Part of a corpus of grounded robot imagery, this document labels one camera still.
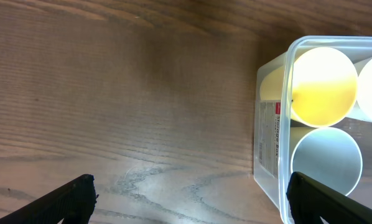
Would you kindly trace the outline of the clear plastic storage container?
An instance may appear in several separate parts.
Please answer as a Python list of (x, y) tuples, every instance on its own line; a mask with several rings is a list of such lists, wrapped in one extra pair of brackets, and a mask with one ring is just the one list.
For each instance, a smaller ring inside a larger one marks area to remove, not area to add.
[(298, 177), (372, 214), (372, 37), (299, 38), (257, 76), (253, 175), (281, 220), (310, 209)]

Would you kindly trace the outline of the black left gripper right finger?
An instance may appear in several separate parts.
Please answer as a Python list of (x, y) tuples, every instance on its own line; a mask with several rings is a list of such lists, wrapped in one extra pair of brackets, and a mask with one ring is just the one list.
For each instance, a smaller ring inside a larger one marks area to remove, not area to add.
[(372, 209), (301, 172), (292, 173), (287, 199), (295, 224), (372, 224)]

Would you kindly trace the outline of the yellow paper cup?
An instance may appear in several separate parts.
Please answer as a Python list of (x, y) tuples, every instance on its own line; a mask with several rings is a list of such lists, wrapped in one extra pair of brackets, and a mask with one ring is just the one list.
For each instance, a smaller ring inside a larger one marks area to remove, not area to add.
[(351, 60), (331, 47), (316, 47), (292, 64), (291, 119), (307, 126), (332, 126), (356, 102), (358, 75)]

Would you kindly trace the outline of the white paper cup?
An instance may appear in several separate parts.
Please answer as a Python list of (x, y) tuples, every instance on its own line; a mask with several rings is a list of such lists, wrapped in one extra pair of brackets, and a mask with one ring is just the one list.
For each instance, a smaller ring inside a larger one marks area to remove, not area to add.
[(354, 64), (358, 73), (356, 103), (348, 118), (372, 123), (372, 57)]

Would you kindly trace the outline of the grey paper cup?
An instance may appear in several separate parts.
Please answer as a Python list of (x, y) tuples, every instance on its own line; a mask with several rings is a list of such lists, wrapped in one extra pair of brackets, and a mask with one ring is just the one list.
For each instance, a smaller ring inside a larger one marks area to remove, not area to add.
[(345, 131), (326, 128), (290, 128), (290, 172), (301, 172), (347, 196), (358, 185), (363, 158), (357, 142)]

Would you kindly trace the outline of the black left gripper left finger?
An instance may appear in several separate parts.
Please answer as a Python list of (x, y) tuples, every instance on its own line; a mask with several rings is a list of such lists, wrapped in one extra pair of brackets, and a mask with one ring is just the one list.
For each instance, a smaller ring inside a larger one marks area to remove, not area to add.
[(0, 218), (0, 224), (59, 222), (86, 224), (94, 212), (97, 198), (94, 176), (83, 174)]

